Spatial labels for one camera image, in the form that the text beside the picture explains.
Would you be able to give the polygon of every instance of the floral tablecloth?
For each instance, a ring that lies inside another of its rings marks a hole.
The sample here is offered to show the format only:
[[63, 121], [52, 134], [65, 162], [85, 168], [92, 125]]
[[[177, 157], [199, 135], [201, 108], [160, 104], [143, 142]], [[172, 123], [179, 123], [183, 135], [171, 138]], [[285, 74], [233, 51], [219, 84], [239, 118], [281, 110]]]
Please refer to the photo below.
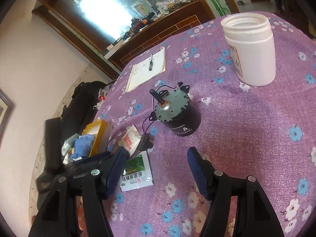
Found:
[[[202, 122], [187, 137], [174, 135], [158, 121], [150, 127], [154, 185], [117, 190], [105, 203], [116, 237], [199, 235], [208, 203], [187, 163], [190, 146], [229, 176], [256, 176], [286, 236], [296, 236], [306, 222], [316, 204], [316, 47], [288, 22], [260, 13], [270, 20], [276, 48], [276, 78], [267, 86], [251, 87], [237, 78], [221, 18], [166, 39], [121, 73], [96, 115], [114, 125], [109, 149], [132, 124], [143, 133], [143, 120], [152, 111], [149, 89], [163, 84], [190, 85]], [[125, 92], [132, 65], [162, 46], [166, 71]], [[235, 207], [233, 198], [227, 236], [233, 232]]]

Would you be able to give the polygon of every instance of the notebook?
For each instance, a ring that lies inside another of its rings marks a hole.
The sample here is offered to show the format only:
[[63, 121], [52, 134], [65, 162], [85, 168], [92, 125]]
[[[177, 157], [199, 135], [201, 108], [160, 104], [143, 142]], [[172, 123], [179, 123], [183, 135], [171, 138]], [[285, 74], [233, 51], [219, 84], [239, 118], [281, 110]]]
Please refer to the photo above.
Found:
[[153, 69], [149, 71], [150, 57], [136, 64], [127, 82], [126, 92], [134, 90], [136, 87], [152, 79], [156, 75], [165, 72], [165, 48], [163, 47], [158, 53], [153, 54]]

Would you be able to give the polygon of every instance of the white plastic jar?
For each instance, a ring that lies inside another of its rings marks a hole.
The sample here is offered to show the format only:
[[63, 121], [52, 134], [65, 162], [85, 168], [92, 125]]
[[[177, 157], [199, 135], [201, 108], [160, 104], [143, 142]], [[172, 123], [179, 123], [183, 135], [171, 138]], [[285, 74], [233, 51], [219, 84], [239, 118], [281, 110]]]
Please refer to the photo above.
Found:
[[236, 74], [251, 86], [270, 84], [276, 75], [273, 33], [268, 18], [252, 12], [221, 21]]

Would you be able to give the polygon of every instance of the black pen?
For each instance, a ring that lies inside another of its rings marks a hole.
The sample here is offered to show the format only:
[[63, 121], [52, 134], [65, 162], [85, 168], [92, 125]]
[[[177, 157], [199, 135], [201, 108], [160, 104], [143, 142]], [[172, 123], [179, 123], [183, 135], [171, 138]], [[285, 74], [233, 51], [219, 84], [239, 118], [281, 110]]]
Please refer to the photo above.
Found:
[[150, 62], [149, 62], [149, 71], [153, 69], [153, 54], [150, 55]]

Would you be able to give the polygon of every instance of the metal rivet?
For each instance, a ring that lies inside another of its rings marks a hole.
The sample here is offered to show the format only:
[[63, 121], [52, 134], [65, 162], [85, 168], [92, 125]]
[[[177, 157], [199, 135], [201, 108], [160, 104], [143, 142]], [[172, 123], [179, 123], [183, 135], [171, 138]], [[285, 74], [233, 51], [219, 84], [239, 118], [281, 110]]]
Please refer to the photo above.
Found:
[[217, 176], [222, 176], [223, 175], [223, 171], [222, 170], [215, 170], [214, 174], [217, 175]]
[[65, 177], [64, 175], [62, 175], [62, 176], [60, 176], [60, 177], [58, 178], [58, 182], [62, 183], [62, 182], [64, 182], [64, 181], [66, 181], [66, 177]]
[[254, 176], [250, 175], [250, 176], [248, 176], [248, 180], [249, 180], [250, 182], [255, 182], [255, 181], [256, 181], [256, 178], [255, 178]]
[[100, 174], [100, 170], [99, 169], [94, 169], [91, 171], [91, 175], [98, 175]]

